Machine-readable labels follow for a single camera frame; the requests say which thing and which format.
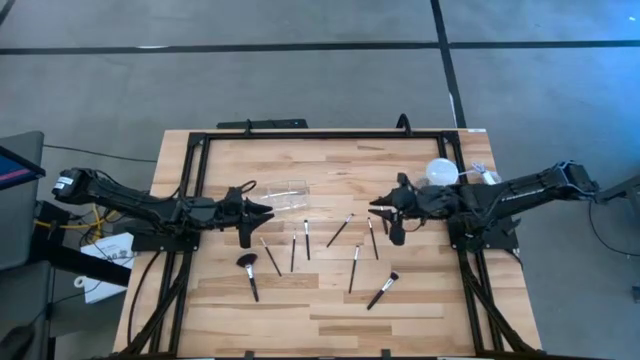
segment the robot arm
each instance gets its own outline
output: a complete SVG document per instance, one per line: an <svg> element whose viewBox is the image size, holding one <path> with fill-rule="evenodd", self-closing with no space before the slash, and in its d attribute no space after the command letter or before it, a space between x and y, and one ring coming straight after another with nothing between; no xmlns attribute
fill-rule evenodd
<svg viewBox="0 0 640 360"><path fill-rule="evenodd" d="M464 184L427 185L415 188L405 174L398 174L400 186L375 206L392 206L391 210L369 210L391 222L390 239L404 244L406 219L448 220L460 223L467 237L481 237L497 220L518 214L552 200L589 200L598 191L583 166L562 162L539 173L496 185Z"/></svg>
<svg viewBox="0 0 640 360"><path fill-rule="evenodd" d="M73 168L64 170L52 193L55 199L74 205L95 203L135 219L144 220L154 231L171 236L211 229L237 227L240 246L251 247L251 232L273 214L271 207L256 204L242 195L255 187L250 181L229 188L224 199L205 197L157 198L127 188L100 170Z"/></svg>

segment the black floor stripe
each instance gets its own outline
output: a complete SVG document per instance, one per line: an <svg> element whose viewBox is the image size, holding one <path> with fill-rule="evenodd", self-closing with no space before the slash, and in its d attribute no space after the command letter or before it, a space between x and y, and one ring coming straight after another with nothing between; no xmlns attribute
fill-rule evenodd
<svg viewBox="0 0 640 360"><path fill-rule="evenodd" d="M444 27L444 19L442 17L440 2L438 0L431 0L431 9L433 10L433 19L436 24L436 31L438 32L438 43L440 44L440 54L442 55L444 75L447 79L447 88L449 89L449 95L451 96L451 102L453 105L454 122L456 127L466 128L467 121L464 118L464 111L462 110L462 99L460 97L460 90L458 89L456 72L453 69L453 60L451 59L451 51L449 50L449 42L447 40L447 32Z"/></svg>
<svg viewBox="0 0 640 360"><path fill-rule="evenodd" d="M337 42L254 45L184 45L184 46L118 46L55 47L0 49L0 55L94 55L94 54L176 54L328 50L419 50L437 49L436 42Z"/></svg>
<svg viewBox="0 0 640 360"><path fill-rule="evenodd" d="M452 42L451 49L572 49L640 47L640 40Z"/></svg>
<svg viewBox="0 0 640 360"><path fill-rule="evenodd" d="M2 10L0 10L0 26L2 26L4 20L7 18L7 16L9 16L9 11L11 11L11 8L13 7L13 4L15 4L15 2L16 0L7 0L7 2L2 7Z"/></svg>

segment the clear plastic container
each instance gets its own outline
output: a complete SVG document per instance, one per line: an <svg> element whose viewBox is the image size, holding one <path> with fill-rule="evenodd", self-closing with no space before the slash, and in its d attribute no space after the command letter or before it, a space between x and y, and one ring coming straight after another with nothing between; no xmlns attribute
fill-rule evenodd
<svg viewBox="0 0 640 360"><path fill-rule="evenodd" d="M305 180L286 180L256 188L258 203L273 207L273 211L305 208L309 204L309 186Z"/></svg>

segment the wood grain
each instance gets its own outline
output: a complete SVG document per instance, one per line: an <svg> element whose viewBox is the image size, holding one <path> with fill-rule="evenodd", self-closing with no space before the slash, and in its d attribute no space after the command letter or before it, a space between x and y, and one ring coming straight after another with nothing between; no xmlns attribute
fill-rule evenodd
<svg viewBox="0 0 640 360"><path fill-rule="evenodd" d="M154 195L169 195L178 186L187 138L188 131L165 133ZM460 138L467 166L481 162L495 169L486 133L460 131ZM375 260L367 225L368 202L396 186L397 172L417 180L437 156L435 141L428 139L213 141L204 196L219 199L229 186L255 179L258 186L248 195L259 201L269 183L305 180L309 206L277 212L254 233L260 303L253 300L245 270L235 265L243 253L237 232L203 233L189 279L179 356L242 356L246 350L256 351L257 356L378 356L382 348L404 356L472 355L458 261L449 248L446 224L428 222L408 233L404 246L396 247L386 239L380 220L372 219L380 260ZM197 163L196 155L191 189ZM480 181L473 175L470 180ZM349 213L355 214L351 223L326 248ZM306 259L304 219L311 227L311 261ZM297 247L291 273L294 232ZM270 244L282 277L269 261L260 237ZM361 252L349 294L356 245ZM486 257L496 304L522 337L539 347L520 266L504 252L489 250ZM143 254L136 260L114 351L126 346L133 290L150 258L151 254ZM134 329L144 325L155 307L163 264L164 254L142 286ZM392 270L400 279L367 311L367 303ZM485 346L490 347L484 310L478 307ZM161 349L168 344L172 314L170 309Z"/></svg>

